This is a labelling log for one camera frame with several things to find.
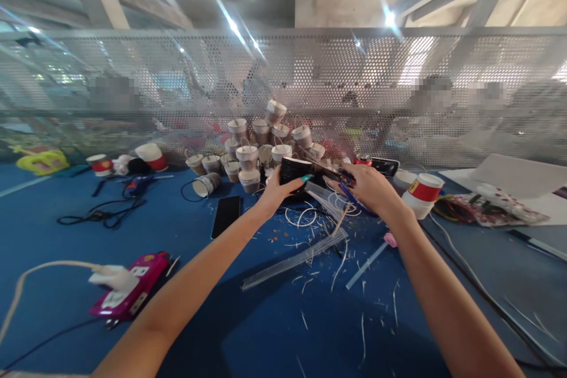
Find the yellow toy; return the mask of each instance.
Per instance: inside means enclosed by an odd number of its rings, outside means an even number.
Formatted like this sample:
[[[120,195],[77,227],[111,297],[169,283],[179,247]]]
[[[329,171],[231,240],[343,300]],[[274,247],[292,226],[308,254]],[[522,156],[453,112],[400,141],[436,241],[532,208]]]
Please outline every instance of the yellow toy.
[[[23,153],[26,157],[16,161],[16,166],[22,170],[32,171],[36,176],[45,176],[69,168],[65,154],[59,150],[32,152],[21,146],[10,146],[15,153]]]

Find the scissors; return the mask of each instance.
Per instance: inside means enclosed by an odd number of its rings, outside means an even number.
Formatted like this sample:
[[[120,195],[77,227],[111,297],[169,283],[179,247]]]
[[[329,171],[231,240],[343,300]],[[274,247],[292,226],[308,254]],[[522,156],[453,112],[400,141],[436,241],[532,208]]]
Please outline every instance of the scissors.
[[[355,207],[362,210],[363,212],[365,212],[369,216],[378,217],[376,214],[374,214],[372,211],[370,211],[368,208],[366,208],[360,201],[358,201],[358,199],[356,199],[354,194],[350,191],[349,188],[353,187],[352,183],[356,183],[356,180],[354,179],[354,176],[352,174],[350,174],[348,171],[345,171],[345,170],[342,170],[342,169],[340,170],[340,172],[333,171],[333,170],[327,168],[325,165],[322,165],[318,161],[311,159],[311,158],[308,158],[307,161],[312,162],[313,164],[321,167],[322,172],[323,172],[323,176],[326,176],[327,178],[338,181],[338,186],[341,188],[344,195],[348,198],[348,200]]]

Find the table surface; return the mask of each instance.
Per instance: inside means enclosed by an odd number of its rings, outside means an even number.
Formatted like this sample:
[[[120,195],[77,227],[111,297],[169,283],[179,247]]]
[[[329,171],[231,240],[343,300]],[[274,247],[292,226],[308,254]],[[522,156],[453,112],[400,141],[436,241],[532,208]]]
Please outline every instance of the table surface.
[[[8,310],[15,281],[31,267],[63,259],[129,266],[140,255],[161,250],[175,257],[180,255],[184,265],[210,242],[220,198],[241,196],[243,210],[256,201],[239,184],[224,178],[210,199],[186,202],[180,196],[180,187],[193,178],[191,171],[181,171],[172,179],[153,183],[145,196],[147,204],[134,211],[117,230],[107,230],[100,223],[56,223],[60,216],[82,216],[98,203],[119,199],[123,185],[115,182],[108,182],[100,195],[92,198],[99,180],[90,172],[74,178],[53,177],[0,198],[5,253],[0,265],[0,315],[3,317]],[[14,166],[0,165],[0,191],[33,179]],[[446,189],[465,192],[450,182]],[[564,343],[558,344],[542,334],[504,301],[508,297],[529,316],[536,312],[559,341],[566,341],[567,317],[562,312],[567,306],[567,264],[527,247],[503,230],[443,219],[440,222],[492,296],[551,353],[567,362]],[[423,224],[446,247],[442,233],[431,220]],[[350,291],[345,288],[358,270],[357,262],[366,261],[383,242],[386,228],[376,219],[346,220],[350,255],[333,292],[333,274],[341,258],[332,249],[316,257],[311,267],[303,263],[246,292],[240,290],[244,278],[306,247],[293,246],[296,242],[322,237],[322,226],[314,226],[297,229],[283,215],[274,216],[262,226],[171,347],[158,375],[190,372],[192,376],[207,377],[301,377],[299,360],[308,377],[449,376],[397,250],[388,247]],[[539,229],[530,229],[530,235],[537,237]],[[564,241],[565,229],[556,227],[554,236],[553,230],[545,229],[546,242],[552,245],[557,235]],[[344,243],[338,247],[344,251]],[[448,263],[512,354],[537,363],[522,341]],[[89,275],[87,269],[62,266],[28,277],[0,347],[0,368],[56,332],[89,319],[88,309],[103,294],[86,282]],[[309,279],[313,280],[302,295]],[[398,325],[392,298],[396,282]],[[361,364],[363,314],[366,360]],[[17,369],[90,373],[127,326],[121,324],[106,331],[102,322],[88,325],[47,344]]]

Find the hand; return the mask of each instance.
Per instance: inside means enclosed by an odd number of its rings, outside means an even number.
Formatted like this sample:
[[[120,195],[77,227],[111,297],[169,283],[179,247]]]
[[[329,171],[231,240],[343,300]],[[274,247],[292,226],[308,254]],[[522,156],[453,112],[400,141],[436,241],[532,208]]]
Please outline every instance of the hand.
[[[350,190],[356,199],[378,214],[386,223],[405,217],[408,211],[413,214],[386,177],[376,169],[362,164],[344,164],[343,170],[352,174],[356,180]],[[330,185],[337,192],[343,193],[338,182],[331,181]]]
[[[297,178],[285,185],[280,185],[279,172],[281,168],[281,165],[276,167],[264,193],[255,205],[262,213],[266,214],[266,219],[269,219],[275,214],[284,199],[290,196],[290,192],[299,189],[305,183],[301,178]]]

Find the red can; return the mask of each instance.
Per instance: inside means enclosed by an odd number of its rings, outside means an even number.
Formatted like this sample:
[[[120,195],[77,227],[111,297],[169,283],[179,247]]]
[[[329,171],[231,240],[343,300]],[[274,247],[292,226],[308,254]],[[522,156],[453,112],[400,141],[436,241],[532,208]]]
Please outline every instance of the red can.
[[[367,154],[358,154],[356,157],[354,157],[353,164],[363,164],[371,167],[372,157]]]

